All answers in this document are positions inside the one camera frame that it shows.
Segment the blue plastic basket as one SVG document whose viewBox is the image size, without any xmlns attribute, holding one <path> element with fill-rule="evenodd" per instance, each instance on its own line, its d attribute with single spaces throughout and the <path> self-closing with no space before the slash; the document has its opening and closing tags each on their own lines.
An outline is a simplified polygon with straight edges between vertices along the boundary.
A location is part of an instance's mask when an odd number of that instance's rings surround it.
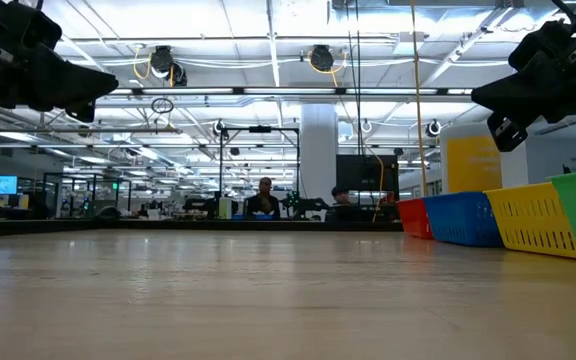
<svg viewBox="0 0 576 360">
<path fill-rule="evenodd" d="M 470 247 L 503 247 L 488 197 L 460 192 L 423 198 L 437 241 Z"/>
</svg>

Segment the white round pillar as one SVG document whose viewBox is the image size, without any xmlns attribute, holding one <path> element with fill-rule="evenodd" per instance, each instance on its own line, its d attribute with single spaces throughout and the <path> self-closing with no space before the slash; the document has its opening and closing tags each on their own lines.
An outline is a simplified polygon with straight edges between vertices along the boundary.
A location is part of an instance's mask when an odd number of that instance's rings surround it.
<svg viewBox="0 0 576 360">
<path fill-rule="evenodd" d="M 306 198 L 333 203 L 338 115 L 334 104 L 306 103 L 300 119 L 300 187 Z"/>
</svg>

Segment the black table edge rail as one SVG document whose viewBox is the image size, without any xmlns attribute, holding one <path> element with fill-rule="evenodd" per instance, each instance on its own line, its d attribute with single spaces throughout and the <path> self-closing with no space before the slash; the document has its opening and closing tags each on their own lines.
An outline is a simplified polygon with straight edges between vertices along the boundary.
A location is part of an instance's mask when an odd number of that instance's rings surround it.
<svg viewBox="0 0 576 360">
<path fill-rule="evenodd" d="M 312 221 L 1 220 L 0 236 L 85 230 L 402 232 L 399 223 Z"/>
</svg>

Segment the person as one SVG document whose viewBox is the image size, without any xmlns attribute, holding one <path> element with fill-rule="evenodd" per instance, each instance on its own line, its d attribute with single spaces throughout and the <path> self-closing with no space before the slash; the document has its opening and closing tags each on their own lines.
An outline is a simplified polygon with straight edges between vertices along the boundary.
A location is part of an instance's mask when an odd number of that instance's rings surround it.
<svg viewBox="0 0 576 360">
<path fill-rule="evenodd" d="M 326 222 L 354 222 L 357 220 L 355 204 L 350 201 L 349 191 L 335 186 L 331 190 L 333 204 L 325 214 Z"/>
<path fill-rule="evenodd" d="M 244 214 L 253 217 L 258 214 L 270 216 L 273 220 L 280 218 L 279 200 L 271 194 L 272 180 L 263 177 L 259 180 L 256 195 L 245 200 Z"/>
</svg>

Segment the yellow sign panel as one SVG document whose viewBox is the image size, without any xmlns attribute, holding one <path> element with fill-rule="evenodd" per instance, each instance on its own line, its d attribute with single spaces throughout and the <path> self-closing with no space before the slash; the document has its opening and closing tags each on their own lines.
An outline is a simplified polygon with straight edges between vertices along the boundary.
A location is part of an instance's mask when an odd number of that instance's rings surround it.
<svg viewBox="0 0 576 360">
<path fill-rule="evenodd" d="M 486 124 L 445 127 L 439 144 L 443 194 L 529 184 L 526 147 L 500 152 Z"/>
</svg>

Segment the black screen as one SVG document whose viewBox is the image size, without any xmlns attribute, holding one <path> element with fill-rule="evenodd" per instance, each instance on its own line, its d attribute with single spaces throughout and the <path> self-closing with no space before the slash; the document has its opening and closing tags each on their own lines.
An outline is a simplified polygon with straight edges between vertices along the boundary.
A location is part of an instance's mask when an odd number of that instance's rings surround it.
<svg viewBox="0 0 576 360">
<path fill-rule="evenodd" d="M 338 155 L 336 186 L 344 190 L 395 192 L 399 190 L 396 155 Z"/>
</svg>

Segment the yellow plastic basket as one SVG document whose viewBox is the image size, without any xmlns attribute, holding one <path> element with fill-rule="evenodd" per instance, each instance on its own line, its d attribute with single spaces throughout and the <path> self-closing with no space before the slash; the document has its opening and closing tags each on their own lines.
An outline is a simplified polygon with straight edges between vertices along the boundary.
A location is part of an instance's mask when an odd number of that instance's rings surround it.
<svg viewBox="0 0 576 360">
<path fill-rule="evenodd" d="M 484 194 L 507 249 L 576 259 L 576 239 L 551 182 Z"/>
</svg>

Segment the red plastic basket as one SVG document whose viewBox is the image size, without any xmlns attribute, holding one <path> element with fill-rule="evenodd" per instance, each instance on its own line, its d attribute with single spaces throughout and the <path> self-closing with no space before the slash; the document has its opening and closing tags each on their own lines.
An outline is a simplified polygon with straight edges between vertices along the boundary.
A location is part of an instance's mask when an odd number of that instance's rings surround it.
<svg viewBox="0 0 576 360">
<path fill-rule="evenodd" d="M 406 234 L 425 240 L 434 239 L 422 198 L 400 200 L 397 207 Z"/>
</svg>

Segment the black metal frame rig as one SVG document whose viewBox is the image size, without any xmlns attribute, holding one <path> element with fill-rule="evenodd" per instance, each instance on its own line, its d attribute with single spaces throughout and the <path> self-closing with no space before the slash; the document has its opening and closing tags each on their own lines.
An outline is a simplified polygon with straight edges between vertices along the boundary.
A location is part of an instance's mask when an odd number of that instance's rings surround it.
<svg viewBox="0 0 576 360">
<path fill-rule="evenodd" d="M 300 185 L 300 175 L 301 175 L 301 133 L 300 130 L 297 128 L 284 128 L 284 127 L 272 127 L 268 125 L 256 125 L 256 126 L 248 126 L 248 127 L 227 127 L 220 123 L 221 127 L 218 129 L 219 135 L 219 143 L 218 143 L 218 150 L 219 150 L 219 185 L 218 185 L 218 194 L 216 195 L 216 199 L 219 200 L 224 196 L 224 148 L 226 147 L 226 142 L 224 141 L 224 135 L 226 132 L 233 131 L 233 134 L 230 135 L 229 139 L 234 140 L 242 131 L 248 132 L 251 134 L 265 134 L 271 132 L 279 132 L 281 135 L 284 135 L 290 142 L 290 144 L 296 149 L 296 170 L 295 170 L 295 180 L 296 185 Z M 292 141 L 287 132 L 292 131 L 296 135 L 296 141 Z"/>
</svg>

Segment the long ceiling light strip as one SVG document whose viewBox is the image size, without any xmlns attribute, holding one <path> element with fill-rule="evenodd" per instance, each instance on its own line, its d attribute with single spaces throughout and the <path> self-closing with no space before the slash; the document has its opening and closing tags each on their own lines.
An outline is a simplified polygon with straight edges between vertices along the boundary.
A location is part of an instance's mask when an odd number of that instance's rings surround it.
<svg viewBox="0 0 576 360">
<path fill-rule="evenodd" d="M 141 95 L 470 95 L 472 88 L 344 88 L 344 87 L 183 87 L 183 88 L 119 88 L 110 96 Z"/>
</svg>

